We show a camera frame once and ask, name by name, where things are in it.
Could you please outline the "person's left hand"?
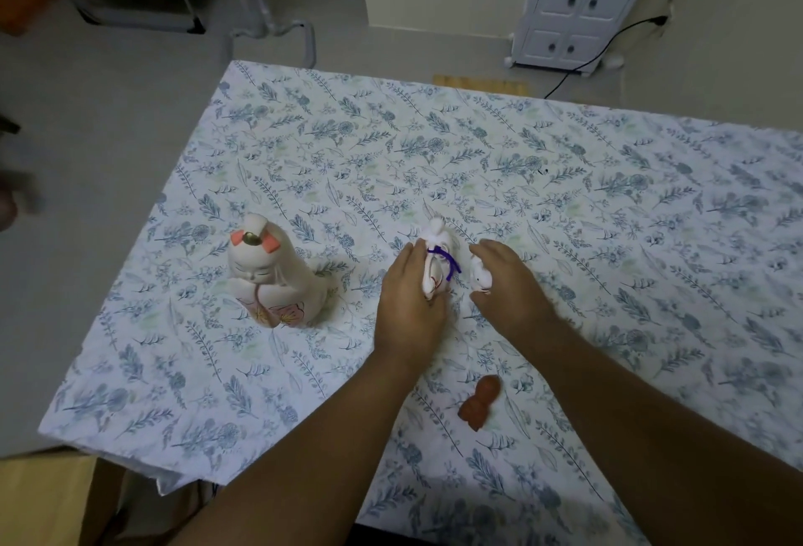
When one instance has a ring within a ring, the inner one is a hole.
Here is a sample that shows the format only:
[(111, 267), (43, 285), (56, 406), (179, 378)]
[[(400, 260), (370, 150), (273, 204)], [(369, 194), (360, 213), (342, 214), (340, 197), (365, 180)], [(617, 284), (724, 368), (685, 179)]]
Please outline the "person's left hand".
[(421, 282), (382, 281), (376, 312), (372, 358), (395, 378), (412, 385), (430, 365), (447, 322), (442, 295), (427, 301)]

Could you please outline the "person's right hand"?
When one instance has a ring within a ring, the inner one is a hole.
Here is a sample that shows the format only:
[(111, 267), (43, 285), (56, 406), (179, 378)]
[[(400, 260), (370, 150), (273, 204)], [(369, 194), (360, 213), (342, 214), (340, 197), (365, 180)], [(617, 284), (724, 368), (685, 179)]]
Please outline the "person's right hand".
[(524, 264), (524, 282), (495, 285), (488, 294), (472, 291), (471, 301), (487, 322), (518, 351), (545, 338), (559, 322), (557, 312)]

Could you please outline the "small white ceramic figurine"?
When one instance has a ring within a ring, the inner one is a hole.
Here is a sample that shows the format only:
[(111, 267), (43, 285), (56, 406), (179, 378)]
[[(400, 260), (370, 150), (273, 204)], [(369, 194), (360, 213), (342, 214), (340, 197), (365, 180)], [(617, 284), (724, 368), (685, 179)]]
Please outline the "small white ceramic figurine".
[(482, 294), (488, 294), (492, 287), (492, 273), (485, 267), (480, 257), (471, 255), (471, 288)]

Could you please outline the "person's right forearm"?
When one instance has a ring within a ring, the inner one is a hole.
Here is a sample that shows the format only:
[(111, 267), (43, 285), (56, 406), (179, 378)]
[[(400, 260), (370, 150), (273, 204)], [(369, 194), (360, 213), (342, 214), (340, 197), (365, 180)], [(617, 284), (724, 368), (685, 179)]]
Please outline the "person's right forearm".
[(558, 318), (506, 337), (652, 546), (803, 546), (803, 472), (652, 388)]

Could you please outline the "person's left forearm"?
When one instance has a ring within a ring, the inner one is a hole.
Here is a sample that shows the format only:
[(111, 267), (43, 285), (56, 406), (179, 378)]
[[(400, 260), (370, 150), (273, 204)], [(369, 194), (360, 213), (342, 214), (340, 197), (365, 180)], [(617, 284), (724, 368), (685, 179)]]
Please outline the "person's left forearm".
[(383, 348), (169, 546), (341, 546), (432, 350)]

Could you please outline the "floral white blue tablecloth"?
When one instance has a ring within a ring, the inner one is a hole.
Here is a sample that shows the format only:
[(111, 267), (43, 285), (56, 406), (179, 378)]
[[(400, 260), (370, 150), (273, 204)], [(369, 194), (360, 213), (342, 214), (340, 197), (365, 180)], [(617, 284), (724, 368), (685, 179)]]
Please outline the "floral white blue tablecloth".
[[(229, 293), (230, 233), (281, 227), (325, 279), (309, 328)], [(656, 389), (803, 470), (803, 135), (235, 61), (39, 425), (157, 479), (225, 485), (351, 377), (381, 279), (441, 216), (454, 329), (358, 521), (460, 544), (647, 543), (539, 373), (469, 299), (502, 241)], [(478, 432), (476, 382), (502, 389)]]

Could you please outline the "large white ceramic doll figurine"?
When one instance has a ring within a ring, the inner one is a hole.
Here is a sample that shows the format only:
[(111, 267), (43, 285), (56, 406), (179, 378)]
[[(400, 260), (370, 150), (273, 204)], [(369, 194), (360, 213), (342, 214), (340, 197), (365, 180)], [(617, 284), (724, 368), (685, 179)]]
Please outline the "large white ceramic doll figurine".
[(229, 293), (262, 327), (309, 328), (325, 305), (327, 285), (286, 232), (265, 216), (247, 213), (230, 233)]

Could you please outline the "small brown figurine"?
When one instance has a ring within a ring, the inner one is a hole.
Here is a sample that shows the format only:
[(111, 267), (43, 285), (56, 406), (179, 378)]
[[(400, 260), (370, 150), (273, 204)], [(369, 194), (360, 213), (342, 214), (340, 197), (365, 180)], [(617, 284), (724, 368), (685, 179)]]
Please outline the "small brown figurine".
[(501, 393), (502, 383), (497, 375), (486, 375), (476, 382), (475, 391), (459, 406), (458, 418), (471, 430), (478, 432), (485, 425), (491, 407)]

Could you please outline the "light wooden board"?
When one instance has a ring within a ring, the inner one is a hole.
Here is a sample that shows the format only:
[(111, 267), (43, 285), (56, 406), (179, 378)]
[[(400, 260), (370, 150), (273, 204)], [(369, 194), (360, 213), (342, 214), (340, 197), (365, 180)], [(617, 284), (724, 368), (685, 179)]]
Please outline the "light wooden board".
[(432, 84), (458, 90), (530, 97), (527, 82), (435, 74)]

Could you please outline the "light wooden furniture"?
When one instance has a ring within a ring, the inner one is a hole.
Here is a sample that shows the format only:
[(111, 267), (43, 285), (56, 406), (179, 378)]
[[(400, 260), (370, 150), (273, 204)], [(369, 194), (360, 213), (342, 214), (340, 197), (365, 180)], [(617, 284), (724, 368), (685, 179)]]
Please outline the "light wooden furniture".
[(125, 472), (70, 449), (0, 459), (0, 546), (101, 546)]

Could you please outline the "grey metal tube frame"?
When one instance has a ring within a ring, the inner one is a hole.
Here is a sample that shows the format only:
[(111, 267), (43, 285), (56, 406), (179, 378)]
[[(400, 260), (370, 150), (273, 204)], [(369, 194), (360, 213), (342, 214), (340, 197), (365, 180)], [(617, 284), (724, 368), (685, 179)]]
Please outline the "grey metal tube frame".
[(231, 29), (224, 43), (226, 61), (234, 59), (235, 40), (246, 37), (262, 40), (267, 37), (281, 37), (295, 29), (304, 35), (304, 59), (302, 68), (314, 69), (317, 63), (316, 33), (313, 24), (303, 19), (279, 22), (272, 14), (266, 0), (238, 0), (246, 19), (251, 22), (247, 27)]

